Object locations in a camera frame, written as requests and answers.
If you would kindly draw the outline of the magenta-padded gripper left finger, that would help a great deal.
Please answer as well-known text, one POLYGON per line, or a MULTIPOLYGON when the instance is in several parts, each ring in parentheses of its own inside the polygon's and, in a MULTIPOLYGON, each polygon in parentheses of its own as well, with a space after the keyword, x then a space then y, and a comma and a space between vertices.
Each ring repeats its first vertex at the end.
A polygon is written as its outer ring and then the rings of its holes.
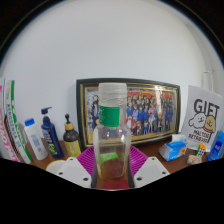
POLYGON ((56 175, 84 188, 91 188, 96 174, 94 148, 84 150, 78 157, 69 157, 56 175))

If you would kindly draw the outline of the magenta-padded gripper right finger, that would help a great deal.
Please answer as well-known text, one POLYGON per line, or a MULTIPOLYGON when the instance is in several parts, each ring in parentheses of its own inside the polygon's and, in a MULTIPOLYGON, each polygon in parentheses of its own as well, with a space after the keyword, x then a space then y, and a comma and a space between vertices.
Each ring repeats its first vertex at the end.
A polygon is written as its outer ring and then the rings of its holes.
POLYGON ((129 154, 128 184, 140 188, 169 175, 169 171, 155 157, 148 157, 132 146, 129 154))

